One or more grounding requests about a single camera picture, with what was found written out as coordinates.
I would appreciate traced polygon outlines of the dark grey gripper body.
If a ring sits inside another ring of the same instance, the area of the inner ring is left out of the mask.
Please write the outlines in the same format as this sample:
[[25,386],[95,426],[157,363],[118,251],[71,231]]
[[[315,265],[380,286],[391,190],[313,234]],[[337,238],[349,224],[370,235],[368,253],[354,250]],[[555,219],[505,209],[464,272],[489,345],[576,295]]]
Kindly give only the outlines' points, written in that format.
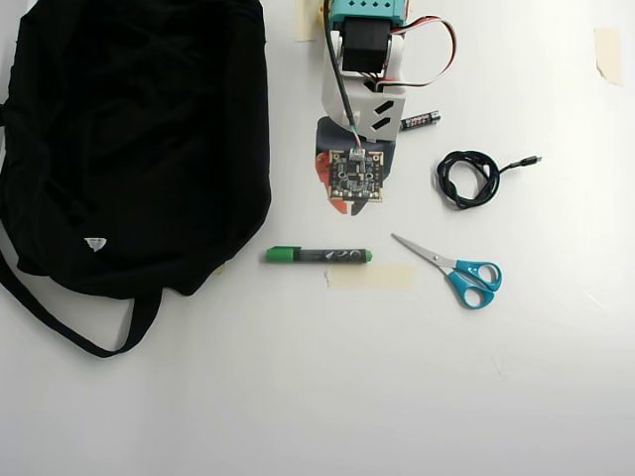
[[[391,173],[396,143],[394,141],[368,142],[362,139],[361,144],[366,151],[384,153],[383,178],[386,179]],[[350,150],[354,145],[353,135],[338,126],[328,116],[321,117],[317,121],[317,153],[329,150]]]

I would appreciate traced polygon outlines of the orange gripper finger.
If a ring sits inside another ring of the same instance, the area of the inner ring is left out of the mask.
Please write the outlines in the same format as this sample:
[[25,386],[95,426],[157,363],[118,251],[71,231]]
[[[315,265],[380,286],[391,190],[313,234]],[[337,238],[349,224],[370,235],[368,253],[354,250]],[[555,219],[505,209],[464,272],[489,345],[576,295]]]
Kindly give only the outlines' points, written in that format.
[[333,200],[329,194],[329,152],[320,152],[315,158],[317,176],[322,183],[329,204],[341,214],[351,214],[351,205],[343,200]]

